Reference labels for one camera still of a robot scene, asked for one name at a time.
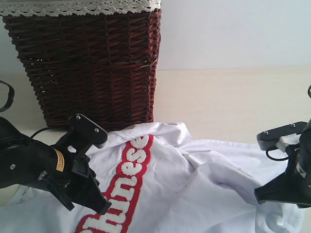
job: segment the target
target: white wall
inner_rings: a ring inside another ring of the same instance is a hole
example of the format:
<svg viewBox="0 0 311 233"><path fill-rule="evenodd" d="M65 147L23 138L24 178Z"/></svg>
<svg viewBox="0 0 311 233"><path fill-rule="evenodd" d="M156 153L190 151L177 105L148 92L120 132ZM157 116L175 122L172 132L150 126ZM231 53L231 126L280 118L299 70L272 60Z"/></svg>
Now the white wall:
<svg viewBox="0 0 311 233"><path fill-rule="evenodd" d="M162 3L160 70L311 65L310 0ZM0 53L0 72L23 71L2 23Z"/></svg>

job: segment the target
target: brown wicker basket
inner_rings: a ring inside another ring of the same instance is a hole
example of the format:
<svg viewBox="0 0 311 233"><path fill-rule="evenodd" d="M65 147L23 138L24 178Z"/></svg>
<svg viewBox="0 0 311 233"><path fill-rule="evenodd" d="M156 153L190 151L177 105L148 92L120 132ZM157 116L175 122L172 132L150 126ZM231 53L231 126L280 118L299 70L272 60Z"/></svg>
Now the brown wicker basket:
<svg viewBox="0 0 311 233"><path fill-rule="evenodd" d="M47 125L75 113L108 131L153 121L160 15L3 17Z"/></svg>

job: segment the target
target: orange label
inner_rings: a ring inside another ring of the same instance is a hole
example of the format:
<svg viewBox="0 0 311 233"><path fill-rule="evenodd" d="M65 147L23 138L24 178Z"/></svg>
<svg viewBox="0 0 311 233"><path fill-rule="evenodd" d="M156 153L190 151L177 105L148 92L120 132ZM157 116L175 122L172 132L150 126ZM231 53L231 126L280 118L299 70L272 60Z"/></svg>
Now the orange label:
<svg viewBox="0 0 311 233"><path fill-rule="evenodd" d="M65 167L65 159L64 156L62 154L62 152L60 152L57 149L54 149L56 151L57 154L57 165L56 165L56 170L63 172L64 171L64 167Z"/></svg>

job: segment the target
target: table surface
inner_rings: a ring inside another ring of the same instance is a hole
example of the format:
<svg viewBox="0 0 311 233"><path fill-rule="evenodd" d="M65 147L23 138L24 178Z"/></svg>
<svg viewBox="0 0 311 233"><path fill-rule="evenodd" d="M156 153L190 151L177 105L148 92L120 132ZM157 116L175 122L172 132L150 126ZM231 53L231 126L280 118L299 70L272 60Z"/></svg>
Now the table surface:
<svg viewBox="0 0 311 233"><path fill-rule="evenodd" d="M194 139L256 143L264 130L309 120L310 76L311 67L158 71L155 121L185 122ZM26 75L2 74L1 80L16 89L14 106L1 116L27 135L45 127ZM52 144L61 135L43 132L39 138ZM309 219L308 209L302 233L310 232Z"/></svg>

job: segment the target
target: white lace trim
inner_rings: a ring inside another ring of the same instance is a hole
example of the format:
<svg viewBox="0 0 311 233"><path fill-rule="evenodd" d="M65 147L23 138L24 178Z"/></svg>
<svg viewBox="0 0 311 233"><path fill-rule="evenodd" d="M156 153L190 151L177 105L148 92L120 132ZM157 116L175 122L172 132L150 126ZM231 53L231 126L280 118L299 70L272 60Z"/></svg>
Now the white lace trim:
<svg viewBox="0 0 311 233"><path fill-rule="evenodd" d="M151 12L160 9L161 0L60 0L0 2L0 16L112 15Z"/></svg>

